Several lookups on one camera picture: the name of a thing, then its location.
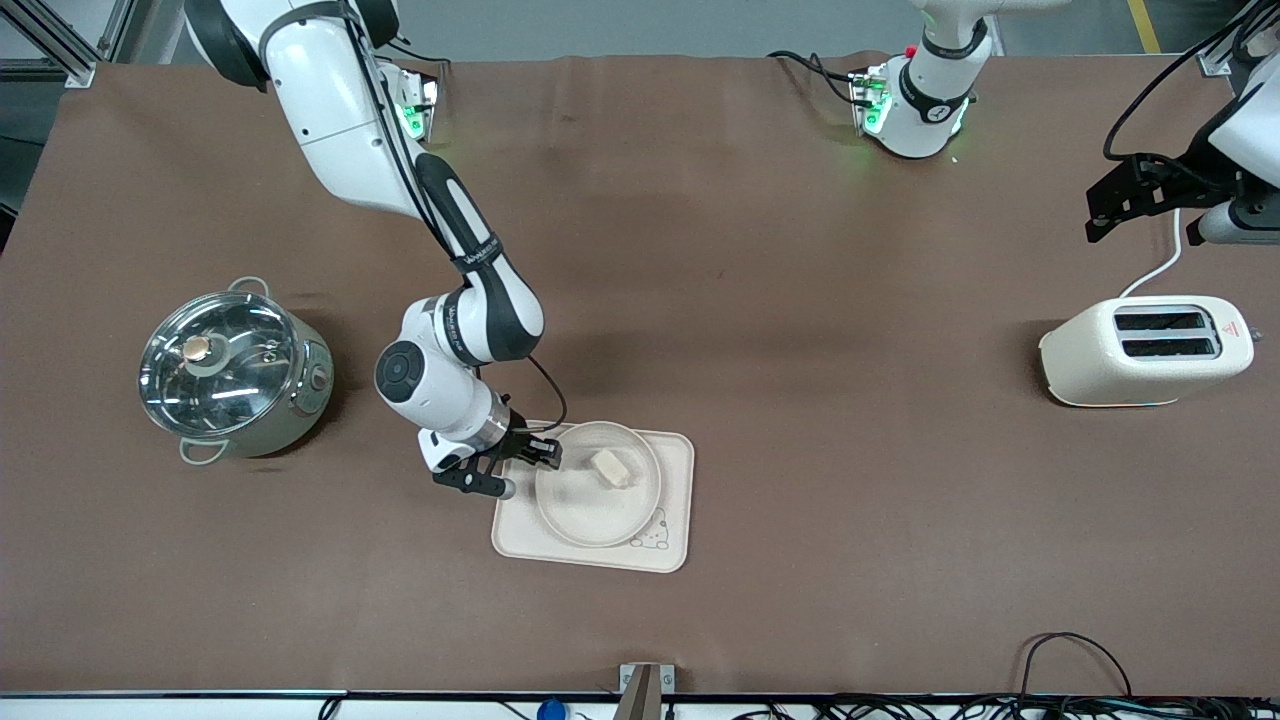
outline black cable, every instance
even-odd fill
[[[764,707],[768,710],[753,710],[751,712],[744,712],[733,717],[733,720],[751,720],[753,717],[764,717],[765,720],[796,720],[772,702],[765,703]]]
[[[805,69],[808,69],[810,73],[823,73],[827,77],[829,77],[831,79],[842,79],[842,81],[847,81],[849,79],[849,76],[842,76],[842,74],[835,73],[832,70],[828,70],[826,68],[820,68],[819,69],[818,65],[814,65],[809,60],[801,58],[800,55],[797,55],[797,54],[795,54],[795,53],[792,53],[790,50],[774,50],[773,53],[769,53],[768,55],[765,55],[765,58],[783,58],[783,59],[787,59],[787,60],[795,60],[796,63],[800,63],[801,65],[804,65]]]
[[[564,393],[561,391],[559,386],[556,384],[556,378],[553,378],[552,374],[547,372],[547,368],[543,368],[543,364],[539,363],[538,359],[534,357],[532,355],[530,355],[527,360],[534,364],[534,368],[538,368],[538,372],[541,373],[543,378],[547,379],[547,384],[552,386],[552,389],[556,391],[556,397],[558,397],[561,401],[561,416],[557,418],[554,423],[544,425],[541,428],[516,428],[511,430],[512,433],[516,434],[534,434],[534,433],[545,433],[547,430],[553,430],[563,425],[564,418],[568,416],[568,400],[564,398]]]
[[[381,60],[384,63],[390,63],[390,64],[396,65],[396,58],[388,58],[387,55],[374,55],[374,59],[375,60]],[[424,79],[428,79],[428,81],[431,81],[431,82],[438,82],[440,79],[438,76],[433,76],[430,73],[417,73],[417,74],[422,76]]]
[[[1106,698],[1098,698],[1098,702],[1102,703],[1102,705],[1110,705]],[[1202,720],[1212,720],[1212,719],[1206,717],[1203,715],[1187,715],[1185,712],[1165,712],[1162,710],[1155,710],[1155,708],[1151,708],[1151,707],[1140,707],[1139,705],[1128,705],[1128,703],[1125,703],[1125,705],[1111,705],[1111,707],[1114,707],[1117,711],[1134,712],[1134,714],[1138,714],[1138,715],[1147,715],[1149,717],[1167,717],[1170,720],[1172,720],[1172,719],[1192,720],[1192,719],[1197,719],[1198,717],[1198,719],[1202,719]],[[1100,712],[1097,715],[1111,715],[1111,714],[1110,712],[1106,712],[1106,714]]]
[[[1001,720],[1005,717],[1009,720],[1023,720],[1023,708],[1021,705],[1019,705],[1018,698],[997,706],[996,711],[991,714],[988,720]]]
[[[1120,133],[1120,128],[1124,127],[1124,124],[1129,120],[1129,118],[1138,110],[1138,108],[1147,100],[1147,97],[1160,86],[1160,83],[1165,82],[1165,79],[1169,78],[1169,76],[1174,74],[1174,72],[1178,68],[1180,68],[1184,63],[1187,63],[1187,60],[1194,58],[1197,53],[1226,37],[1233,29],[1239,27],[1243,20],[1244,15],[1226,23],[1217,32],[1210,35],[1204,40],[1201,40],[1194,46],[1192,46],[1190,50],[1179,55],[1178,59],[1170,63],[1164,70],[1160,70],[1160,74],[1152,78],[1152,81],[1147,83],[1147,87],[1142,88],[1142,92],[1139,92],[1138,96],[1134,97],[1133,102],[1130,102],[1129,106],[1125,108],[1124,113],[1120,113],[1120,117],[1116,119],[1115,124],[1111,126],[1110,131],[1107,131],[1107,137],[1106,140],[1102,141],[1102,155],[1107,160],[1115,160],[1115,161],[1128,160],[1134,156],[1142,156],[1146,159],[1157,160],[1160,163],[1164,163],[1165,165],[1169,165],[1170,168],[1185,173],[1188,177],[1190,177],[1192,179],[1203,186],[1215,190],[1225,190],[1220,183],[1210,181],[1208,178],[1201,176],[1199,173],[1192,170],[1187,165],[1179,163],[1178,160],[1167,155],[1160,155],[1157,152],[1116,154],[1112,150],[1112,146],[1115,145],[1116,136]]]
[[[1009,702],[1010,697],[1004,694],[978,696],[970,700],[969,702],[961,705],[960,707],[957,707],[956,711],[951,715],[950,720],[975,720],[977,717],[982,717],[987,712],[983,708],[984,705],[991,702],[997,702],[1001,700]],[[977,715],[969,715],[969,711],[973,708],[978,708]]]
[[[1093,638],[1082,635],[1080,633],[1070,633],[1070,632],[1047,633],[1047,634],[1042,635],[1038,641],[1036,641],[1034,643],[1032,643],[1032,647],[1027,651],[1027,664],[1023,665],[1023,684],[1021,684],[1021,688],[1018,691],[1018,698],[1012,703],[1012,706],[1014,706],[1014,716],[1015,717],[1021,717],[1023,703],[1027,700],[1027,688],[1028,688],[1028,684],[1030,683],[1032,660],[1036,657],[1036,651],[1038,651],[1042,644],[1044,644],[1044,643],[1047,643],[1050,641],[1055,641],[1057,638],[1070,638],[1070,639],[1074,639],[1074,641],[1078,641],[1078,642],[1083,642],[1083,643],[1091,644],[1091,646],[1096,647],[1097,650],[1100,650],[1102,652],[1102,655],[1106,655],[1107,660],[1110,660],[1111,664],[1115,665],[1116,670],[1120,673],[1120,679],[1124,680],[1124,694],[1125,694],[1125,697],[1126,698],[1132,698],[1133,697],[1133,683],[1129,682],[1129,674],[1125,673],[1124,665],[1120,665],[1120,661],[1116,660],[1116,656],[1111,655],[1110,650],[1102,647],[1102,643],[1100,643],[1098,641],[1096,641]]]
[[[858,108],[870,108],[872,106],[872,104],[869,101],[867,101],[867,100],[858,100],[855,97],[850,97],[849,95],[845,95],[844,92],[841,92],[840,87],[836,86],[836,81],[838,79],[838,81],[842,81],[842,82],[849,82],[849,73],[841,74],[841,73],[837,73],[837,72],[833,72],[833,70],[828,70],[827,65],[822,64],[822,58],[819,58],[817,53],[810,54],[808,60],[804,59],[804,58],[801,58],[800,55],[796,55],[795,53],[792,53],[790,50],[774,50],[773,53],[769,53],[767,56],[768,58],[780,58],[780,59],[785,59],[785,60],[795,60],[796,63],[800,63],[801,65],[804,65],[804,68],[806,70],[809,70],[812,73],[817,73],[818,76],[820,76],[822,79],[827,82],[827,87],[829,87],[831,91],[836,94],[836,97],[840,97],[845,102],[849,102],[850,105],[855,105]],[[860,72],[860,70],[865,70],[865,69],[867,68],[858,68],[855,70],[850,70],[850,73],[855,73],[855,72]]]
[[[524,712],[521,712],[521,711],[516,710],[515,707],[512,707],[509,702],[499,700],[498,705],[500,705],[500,706],[506,707],[507,710],[515,712],[516,716],[520,717],[521,720],[529,720],[527,715],[525,715]]]
[[[1057,715],[1055,715],[1052,720],[1068,720],[1066,706],[1069,700],[1071,700],[1071,696],[1069,694],[1062,696],[1062,701],[1057,703],[1057,711],[1056,711]],[[1041,717],[1041,720],[1050,720],[1050,711],[1046,710],[1044,716]]]
[[[338,706],[342,705],[343,696],[334,696],[324,701],[320,706],[320,714],[316,715],[316,720],[332,720],[338,712]]]
[[[44,147],[45,143],[38,140],[24,140],[22,137],[14,137],[12,135],[0,135],[0,140],[8,140],[9,142],[20,142],[23,145],[35,145],[36,147]]]
[[[927,696],[835,693],[828,696],[827,702],[813,703],[812,707],[818,712],[818,717],[823,720],[861,720],[877,711],[888,715],[893,720],[938,720],[937,715],[922,705],[920,701],[936,702],[936,698]],[[841,706],[849,706],[849,710],[846,711]],[[913,708],[919,715],[913,714]],[[844,717],[840,717],[836,714],[837,711]]]
[[[453,64],[453,60],[451,60],[448,58],[431,58],[429,55],[419,55],[417,53],[413,53],[408,47],[403,47],[401,45],[396,45],[394,42],[388,42],[387,46],[390,47],[392,50],[398,51],[398,53],[403,53],[403,54],[408,55],[410,58],[413,58],[415,60],[422,60],[424,63],[440,63],[442,65],[452,65]]]
[[[1224,701],[1224,700],[1219,700],[1216,697],[1207,697],[1207,698],[1204,698],[1204,702],[1210,703],[1219,712],[1221,712],[1222,720],[1231,720],[1233,717],[1238,716],[1238,714],[1234,712],[1234,708],[1230,705],[1228,705],[1226,701]],[[1245,710],[1245,716],[1248,716],[1248,711],[1247,710]]]
[[[351,40],[352,47],[358,50],[360,47],[362,47],[360,44],[360,38],[364,35],[364,28],[358,22],[352,22],[351,18],[357,15],[356,12],[351,8],[349,0],[343,0],[343,6],[347,9],[347,17],[343,18],[344,20],[343,24],[346,24],[347,27],[347,37]],[[379,110],[376,113],[378,127],[381,129],[383,135],[387,136],[387,142],[396,142],[397,138],[399,140],[401,151],[404,154],[404,159],[407,160],[408,158],[412,156],[412,154],[408,151],[408,143],[404,141],[404,133],[392,132],[392,128],[387,122],[387,114],[381,111],[384,109],[383,102],[394,105],[394,102],[392,102],[390,94],[387,90],[387,85],[379,83],[372,77],[370,77],[369,68],[365,67],[364,61],[360,61],[358,64],[360,64],[360,76],[365,81],[365,87],[369,90],[370,96],[378,105]],[[381,94],[378,92],[378,87],[383,88]],[[417,210],[417,214],[422,219],[422,223],[425,223],[428,229],[431,231],[431,234],[435,236],[435,240],[440,245],[440,247],[443,247],[444,251],[452,258],[453,251],[449,249],[448,243],[443,240],[444,236],[438,229],[439,220],[438,218],[435,218],[435,213],[431,210],[431,204],[425,201],[424,197],[421,197],[420,195],[421,191],[419,184],[413,182],[408,170],[404,169],[404,163],[401,160],[401,155],[394,150],[392,151],[392,160],[396,163],[396,170],[401,176],[401,182],[404,183],[404,190],[406,192],[408,192],[410,200],[413,201],[413,208]]]

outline white cable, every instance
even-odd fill
[[[1174,255],[1169,260],[1165,260],[1164,265],[1156,268],[1155,270],[1129,283],[1129,287],[1124,288],[1124,292],[1121,292],[1119,297],[1129,297],[1129,293],[1138,290],[1138,287],[1142,286],[1142,283],[1149,281],[1151,278],[1158,275],[1160,273],[1164,273],[1169,268],[1172,268],[1174,263],[1176,263],[1178,259],[1181,256],[1183,256],[1183,209],[1174,208]]]

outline beige tray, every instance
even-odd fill
[[[544,437],[554,438],[571,425]],[[520,560],[596,565],[643,573],[675,573],[689,556],[689,519],[694,495],[694,445],[678,433],[636,430],[653,447],[662,466],[662,496],[649,524],[630,542],[613,547],[577,547],[559,538],[538,512],[534,468],[508,461],[502,474],[516,483],[516,495],[498,502],[493,515],[493,547]]]

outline gray floor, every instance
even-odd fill
[[[84,13],[84,5],[111,0],[60,1]],[[1220,27],[1243,1],[1146,0],[1166,53],[1185,49]],[[127,58],[200,63],[182,31],[182,1],[152,0],[150,5]],[[401,0],[401,14],[402,33],[415,50],[460,61],[620,54],[760,56],[778,49],[829,56],[860,49],[900,51],[920,33],[920,17],[905,0]],[[1010,55],[1143,50],[1126,0],[1074,0],[1048,13],[1006,15],[1000,36]],[[44,141],[61,92],[58,83],[0,82],[0,135]],[[38,156],[38,147],[0,138],[0,201],[20,208]]]

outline pot handle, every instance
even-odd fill
[[[188,465],[196,465],[196,466],[210,465],[221,459],[221,456],[227,454],[227,450],[230,448],[230,446],[232,441],[229,439],[205,442],[198,439],[182,438],[178,441],[178,455]],[[216,447],[218,450],[210,457],[206,457],[204,460],[196,460],[195,457],[191,456],[192,447]]]
[[[232,284],[227,287],[227,292],[236,292],[237,290],[247,284],[260,284],[262,286],[262,296],[271,297],[271,288],[268,287],[266,281],[257,275],[244,275],[243,278],[236,278]]]

